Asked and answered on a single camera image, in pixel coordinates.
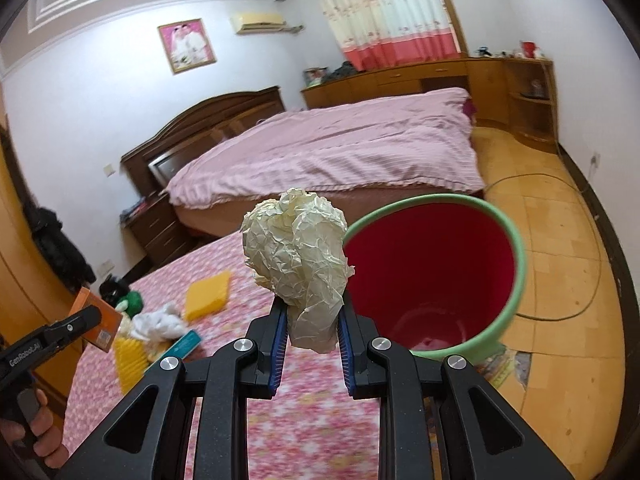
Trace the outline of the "person's left hand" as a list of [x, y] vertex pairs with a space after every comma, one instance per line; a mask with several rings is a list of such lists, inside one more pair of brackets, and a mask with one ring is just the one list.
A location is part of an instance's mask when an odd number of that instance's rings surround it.
[[[35, 390], [40, 408], [29, 423], [32, 433], [37, 438], [34, 444], [35, 454], [44, 459], [44, 463], [52, 469], [60, 469], [68, 460], [68, 449], [63, 444], [62, 430], [55, 425], [53, 412], [48, 408], [48, 398], [41, 389]], [[25, 428], [12, 420], [2, 419], [1, 434], [7, 444], [25, 437]]]

